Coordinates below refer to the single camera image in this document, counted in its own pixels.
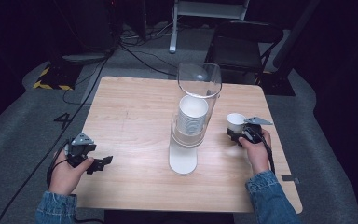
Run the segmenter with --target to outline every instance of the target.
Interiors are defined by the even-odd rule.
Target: denim jacket
[[[257,223],[300,223],[281,185],[271,171],[255,175],[247,183]],[[36,210],[36,223],[74,223],[76,196],[46,191]]]

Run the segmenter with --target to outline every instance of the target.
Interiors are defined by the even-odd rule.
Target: small white cup
[[[177,129],[187,135],[195,135],[202,131],[208,103],[204,99],[185,96],[179,103]]]
[[[242,133],[246,117],[242,114],[232,113],[227,115],[227,127],[234,133]]]

